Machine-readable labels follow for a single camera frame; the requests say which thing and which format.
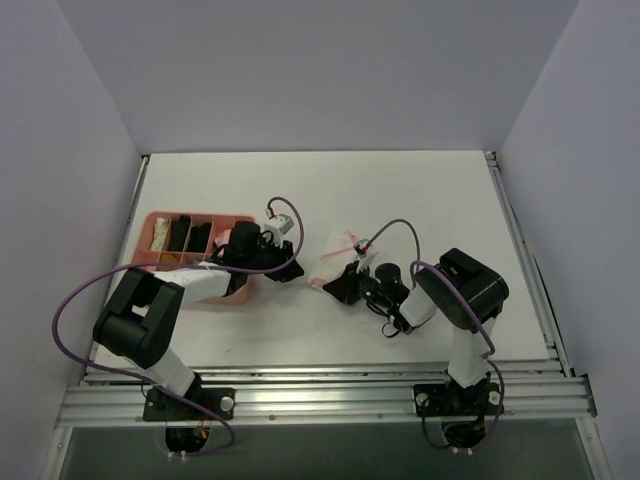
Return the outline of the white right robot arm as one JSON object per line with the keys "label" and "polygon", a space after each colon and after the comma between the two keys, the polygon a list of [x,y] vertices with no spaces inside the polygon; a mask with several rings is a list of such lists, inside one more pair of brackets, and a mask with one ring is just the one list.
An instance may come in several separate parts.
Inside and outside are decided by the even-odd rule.
{"label": "white right robot arm", "polygon": [[485,379],[496,348],[491,339],[495,319],[509,297],[506,281],[494,270],[452,248],[431,265],[411,263],[412,287],[394,263],[369,267],[362,254],[321,289],[345,305],[362,300],[391,325],[394,336],[413,333],[440,314],[453,326],[444,400],[455,412],[469,411],[480,400],[477,384]]}

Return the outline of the white underwear with pink trim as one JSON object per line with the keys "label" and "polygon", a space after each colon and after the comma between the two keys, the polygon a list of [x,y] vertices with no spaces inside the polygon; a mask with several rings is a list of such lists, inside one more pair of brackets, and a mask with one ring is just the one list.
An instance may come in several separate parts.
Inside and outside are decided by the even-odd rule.
{"label": "white underwear with pink trim", "polygon": [[354,244],[360,240],[349,230],[331,232],[323,253],[308,275],[307,285],[321,290],[325,284],[339,278],[347,266],[355,264],[356,268]]}

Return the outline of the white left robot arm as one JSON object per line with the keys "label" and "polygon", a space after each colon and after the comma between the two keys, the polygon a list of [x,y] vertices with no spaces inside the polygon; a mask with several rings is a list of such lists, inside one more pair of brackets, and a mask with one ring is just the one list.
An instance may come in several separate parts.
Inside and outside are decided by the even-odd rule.
{"label": "white left robot arm", "polygon": [[253,275],[281,283],[301,277],[304,270],[285,238],[294,225],[284,214],[262,224],[237,221],[226,241],[192,268],[127,270],[96,321],[94,340],[169,390],[165,405],[177,418],[194,417],[202,405],[196,373],[170,348],[181,307],[240,299]]}

